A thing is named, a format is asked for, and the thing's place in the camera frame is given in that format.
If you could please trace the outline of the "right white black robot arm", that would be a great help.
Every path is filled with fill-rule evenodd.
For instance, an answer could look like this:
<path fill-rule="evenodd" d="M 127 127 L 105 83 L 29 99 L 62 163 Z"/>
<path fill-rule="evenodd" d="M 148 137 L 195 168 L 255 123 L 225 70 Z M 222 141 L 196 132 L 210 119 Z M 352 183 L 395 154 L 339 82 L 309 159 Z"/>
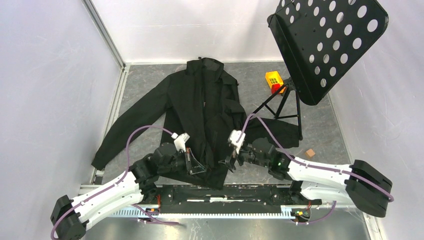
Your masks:
<path fill-rule="evenodd" d="M 240 145 L 230 141 L 230 151 L 219 163 L 233 172 L 235 164 L 261 166 L 278 180 L 292 182 L 289 199 L 295 204 L 320 200 L 353 204 L 362 212 L 384 218 L 393 202 L 392 181 L 368 162 L 353 164 L 313 162 L 276 148 L 266 138 Z"/>

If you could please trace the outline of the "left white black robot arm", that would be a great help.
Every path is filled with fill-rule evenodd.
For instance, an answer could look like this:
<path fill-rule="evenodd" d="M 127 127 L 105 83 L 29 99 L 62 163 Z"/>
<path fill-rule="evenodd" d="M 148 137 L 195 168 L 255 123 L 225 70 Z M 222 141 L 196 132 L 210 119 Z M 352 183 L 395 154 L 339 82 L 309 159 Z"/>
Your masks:
<path fill-rule="evenodd" d="M 189 147 L 177 148 L 172 143 L 163 143 L 110 182 L 74 198 L 60 197 L 50 216 L 53 225 L 50 237 L 80 240 L 87 230 L 124 207 L 141 202 L 159 204 L 155 183 L 160 175 L 193 176 L 206 170 Z"/>

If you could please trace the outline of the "black zip jacket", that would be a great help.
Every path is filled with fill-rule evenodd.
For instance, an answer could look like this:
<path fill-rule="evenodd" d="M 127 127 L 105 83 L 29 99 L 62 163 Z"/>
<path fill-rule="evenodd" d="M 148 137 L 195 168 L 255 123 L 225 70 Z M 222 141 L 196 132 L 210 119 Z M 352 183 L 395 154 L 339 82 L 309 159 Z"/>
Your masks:
<path fill-rule="evenodd" d="M 166 76 L 156 87 L 142 96 L 112 125 L 97 150 L 92 166 L 102 170 L 134 140 L 165 117 L 161 141 L 170 141 L 170 132 L 187 133 L 187 145 L 206 172 L 167 173 L 166 177 L 193 185 L 221 189 L 228 169 L 220 164 L 230 153 L 228 137 L 233 130 L 244 130 L 245 142 L 268 138 L 284 148 L 300 144 L 299 130 L 294 124 L 277 119 L 248 118 L 242 107 L 237 80 L 227 73 L 224 64 L 213 58 L 187 62 L 186 69 Z"/>

